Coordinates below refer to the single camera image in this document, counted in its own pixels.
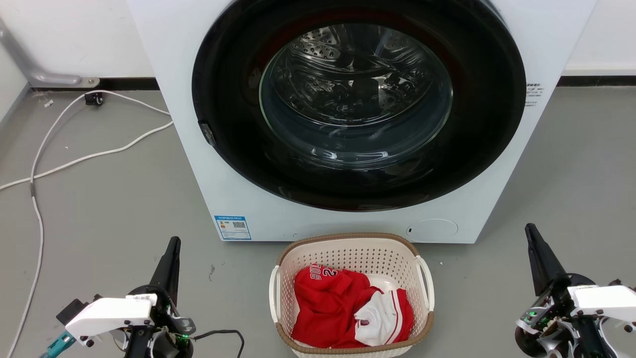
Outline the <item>white front-load washing machine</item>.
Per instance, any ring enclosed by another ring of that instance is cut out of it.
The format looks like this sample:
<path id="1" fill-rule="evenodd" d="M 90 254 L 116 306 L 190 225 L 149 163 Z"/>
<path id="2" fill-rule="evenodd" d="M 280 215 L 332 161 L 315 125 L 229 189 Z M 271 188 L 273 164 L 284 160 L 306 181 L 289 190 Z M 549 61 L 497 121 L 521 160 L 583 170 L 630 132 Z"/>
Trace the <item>white front-load washing machine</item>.
<path id="1" fill-rule="evenodd" d="M 236 1 L 127 0 L 214 226 L 214 215 L 246 219 L 252 240 L 226 242 L 293 242 L 340 233 L 389 233 L 409 240 L 406 230 L 411 224 L 442 218 L 458 226 L 455 236 L 443 243 L 477 240 L 598 2 L 488 0 L 519 47 L 526 84 L 544 86 L 543 101 L 534 108 L 524 106 L 522 120 L 506 149 L 463 186 L 410 207 L 349 212 L 299 204 L 260 188 L 234 170 L 204 137 L 193 106 L 194 63 L 211 27 Z"/>

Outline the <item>round black washer door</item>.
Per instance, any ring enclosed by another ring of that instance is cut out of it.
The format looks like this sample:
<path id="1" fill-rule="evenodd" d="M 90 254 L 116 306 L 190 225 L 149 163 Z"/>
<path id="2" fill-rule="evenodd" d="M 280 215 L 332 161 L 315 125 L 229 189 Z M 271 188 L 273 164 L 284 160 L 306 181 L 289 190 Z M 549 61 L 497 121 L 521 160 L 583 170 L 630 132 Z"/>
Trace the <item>round black washer door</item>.
<path id="1" fill-rule="evenodd" d="M 447 69 L 454 100 L 423 149 L 391 166 L 315 166 L 282 145 L 264 121 L 264 68 L 289 41 L 337 23 L 372 23 L 418 39 Z M 526 71 L 519 47 L 488 0 L 237 0 L 205 36 L 192 97 L 209 145 L 264 190 L 311 207 L 365 212 L 446 195 L 483 173 L 522 120 Z"/>

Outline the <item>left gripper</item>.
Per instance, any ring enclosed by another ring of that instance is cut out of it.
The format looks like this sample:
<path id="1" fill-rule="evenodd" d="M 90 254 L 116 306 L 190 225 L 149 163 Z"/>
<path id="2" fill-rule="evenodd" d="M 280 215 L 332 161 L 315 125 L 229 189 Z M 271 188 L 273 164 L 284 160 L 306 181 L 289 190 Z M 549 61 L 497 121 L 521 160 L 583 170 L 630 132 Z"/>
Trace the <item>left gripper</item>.
<path id="1" fill-rule="evenodd" d="M 191 358 L 190 336 L 196 325 L 177 310 L 181 239 L 171 237 L 149 285 L 130 292 L 134 298 L 157 297 L 150 317 L 141 324 L 127 324 L 128 342 L 124 358 Z"/>

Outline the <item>white garment with red stripes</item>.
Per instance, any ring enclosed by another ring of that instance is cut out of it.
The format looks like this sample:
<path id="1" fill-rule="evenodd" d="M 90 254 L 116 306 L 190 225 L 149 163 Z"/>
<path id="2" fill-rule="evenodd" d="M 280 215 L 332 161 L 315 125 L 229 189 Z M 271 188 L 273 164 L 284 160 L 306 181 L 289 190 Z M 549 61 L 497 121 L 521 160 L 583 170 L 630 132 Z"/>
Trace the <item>white garment with red stripes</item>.
<path id="1" fill-rule="evenodd" d="M 358 342 L 375 347 L 397 340 L 404 324 L 399 292 L 399 289 L 384 294 L 375 292 L 370 301 L 354 313 Z"/>

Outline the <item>small text label sticker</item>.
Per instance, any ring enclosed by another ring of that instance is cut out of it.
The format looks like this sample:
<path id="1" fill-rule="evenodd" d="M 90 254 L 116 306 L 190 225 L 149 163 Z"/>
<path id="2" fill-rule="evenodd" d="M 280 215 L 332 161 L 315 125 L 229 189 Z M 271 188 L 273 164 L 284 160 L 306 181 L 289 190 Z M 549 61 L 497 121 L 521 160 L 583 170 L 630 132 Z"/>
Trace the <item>small text label sticker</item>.
<path id="1" fill-rule="evenodd" d="M 537 107 L 543 100 L 543 93 L 545 88 L 539 83 L 527 83 L 526 84 L 526 100 L 525 108 Z"/>

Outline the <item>beige perforated laundry basket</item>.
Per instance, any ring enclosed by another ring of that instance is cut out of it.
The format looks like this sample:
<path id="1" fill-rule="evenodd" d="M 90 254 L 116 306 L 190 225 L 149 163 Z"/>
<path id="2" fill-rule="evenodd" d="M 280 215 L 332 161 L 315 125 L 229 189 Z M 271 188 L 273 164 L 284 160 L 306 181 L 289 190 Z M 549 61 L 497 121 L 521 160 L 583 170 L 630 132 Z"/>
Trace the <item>beige perforated laundry basket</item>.
<path id="1" fill-rule="evenodd" d="M 365 274 L 383 290 L 402 288 L 415 313 L 415 326 L 401 343 L 355 349 L 321 349 L 292 338 L 299 313 L 296 274 L 311 264 Z M 344 233 L 291 243 L 269 278 L 270 315 L 279 336 L 298 358 L 395 358 L 429 335 L 434 321 L 435 291 L 431 271 L 416 247 L 389 233 Z"/>

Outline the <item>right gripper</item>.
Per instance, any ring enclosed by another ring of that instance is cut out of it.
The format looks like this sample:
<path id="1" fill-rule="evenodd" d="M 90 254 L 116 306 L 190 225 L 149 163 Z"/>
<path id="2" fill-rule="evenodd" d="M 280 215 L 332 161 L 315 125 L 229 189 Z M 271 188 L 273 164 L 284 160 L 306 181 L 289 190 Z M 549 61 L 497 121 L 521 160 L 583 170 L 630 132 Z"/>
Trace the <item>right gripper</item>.
<path id="1" fill-rule="evenodd" d="M 525 235 L 538 299 L 516 322 L 519 349 L 531 358 L 618 358 L 603 332 L 604 312 L 585 314 L 574 303 L 575 290 L 597 286 L 585 276 L 566 273 L 535 224 L 526 224 Z"/>

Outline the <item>red basketball jersey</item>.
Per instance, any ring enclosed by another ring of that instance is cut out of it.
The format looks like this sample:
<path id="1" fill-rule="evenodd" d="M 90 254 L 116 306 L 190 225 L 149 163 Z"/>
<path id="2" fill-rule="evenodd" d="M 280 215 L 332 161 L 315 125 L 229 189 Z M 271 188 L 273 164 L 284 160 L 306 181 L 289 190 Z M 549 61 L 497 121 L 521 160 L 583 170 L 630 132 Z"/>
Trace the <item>red basketball jersey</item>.
<path id="1" fill-rule="evenodd" d="M 406 341 L 415 324 L 407 292 L 398 289 L 404 324 L 394 344 Z M 372 286 L 365 274 L 315 263 L 296 275 L 294 290 L 299 313 L 291 336 L 295 341 L 321 349 L 368 347 L 355 339 L 354 313 L 368 303 L 375 292 L 389 291 Z"/>

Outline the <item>grey floor pipe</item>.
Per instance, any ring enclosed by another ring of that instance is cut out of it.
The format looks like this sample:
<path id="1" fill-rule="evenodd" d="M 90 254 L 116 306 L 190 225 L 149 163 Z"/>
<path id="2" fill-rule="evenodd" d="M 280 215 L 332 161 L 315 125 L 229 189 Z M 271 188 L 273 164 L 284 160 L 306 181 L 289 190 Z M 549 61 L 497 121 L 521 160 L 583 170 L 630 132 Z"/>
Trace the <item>grey floor pipe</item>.
<path id="1" fill-rule="evenodd" d="M 100 85 L 97 77 L 59 74 L 46 71 L 30 57 L 0 18 L 0 44 L 13 59 L 32 88 L 40 89 L 93 89 Z"/>

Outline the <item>blue energy label sticker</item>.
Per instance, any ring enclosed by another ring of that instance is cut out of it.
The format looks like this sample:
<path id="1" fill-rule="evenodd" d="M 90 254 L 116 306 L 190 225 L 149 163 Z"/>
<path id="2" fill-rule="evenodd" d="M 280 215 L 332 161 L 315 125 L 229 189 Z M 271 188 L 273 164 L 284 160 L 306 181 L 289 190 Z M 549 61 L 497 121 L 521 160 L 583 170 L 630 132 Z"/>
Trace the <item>blue energy label sticker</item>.
<path id="1" fill-rule="evenodd" d="M 223 241 L 252 240 L 245 217 L 214 215 L 214 222 Z"/>

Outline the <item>steel washer drum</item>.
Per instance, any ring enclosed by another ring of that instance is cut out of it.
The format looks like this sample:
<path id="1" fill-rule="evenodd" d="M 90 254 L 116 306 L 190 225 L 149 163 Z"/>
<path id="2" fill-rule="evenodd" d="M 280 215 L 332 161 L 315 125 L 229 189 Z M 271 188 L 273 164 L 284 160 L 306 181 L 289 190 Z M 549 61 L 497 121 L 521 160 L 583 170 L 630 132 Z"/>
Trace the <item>steel washer drum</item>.
<path id="1" fill-rule="evenodd" d="M 372 23 L 337 23 L 280 48 L 264 68 L 259 102 L 289 152 L 315 166 L 372 170 L 435 138 L 454 88 L 418 39 Z"/>

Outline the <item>round white filter cover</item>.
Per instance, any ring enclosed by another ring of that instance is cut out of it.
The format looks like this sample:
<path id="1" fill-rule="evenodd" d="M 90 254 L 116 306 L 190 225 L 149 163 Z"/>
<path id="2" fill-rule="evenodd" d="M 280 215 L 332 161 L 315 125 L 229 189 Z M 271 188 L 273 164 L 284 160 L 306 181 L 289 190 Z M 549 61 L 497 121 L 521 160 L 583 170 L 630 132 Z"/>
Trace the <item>round white filter cover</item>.
<path id="1" fill-rule="evenodd" d="M 449 242 L 458 232 L 455 222 L 442 218 L 429 218 L 411 224 L 406 230 L 407 238 L 415 243 Z"/>

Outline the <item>teal connector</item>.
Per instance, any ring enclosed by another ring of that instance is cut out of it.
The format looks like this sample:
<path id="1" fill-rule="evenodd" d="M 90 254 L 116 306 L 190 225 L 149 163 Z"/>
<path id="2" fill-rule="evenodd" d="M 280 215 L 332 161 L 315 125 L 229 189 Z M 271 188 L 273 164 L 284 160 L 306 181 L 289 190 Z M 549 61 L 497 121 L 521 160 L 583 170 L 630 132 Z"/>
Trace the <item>teal connector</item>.
<path id="1" fill-rule="evenodd" d="M 56 340 L 52 341 L 50 345 L 48 345 L 46 351 L 39 356 L 39 358 L 58 358 L 62 352 L 72 347 L 75 342 L 77 342 L 75 337 L 68 333 L 68 331 L 64 331 L 57 337 Z"/>

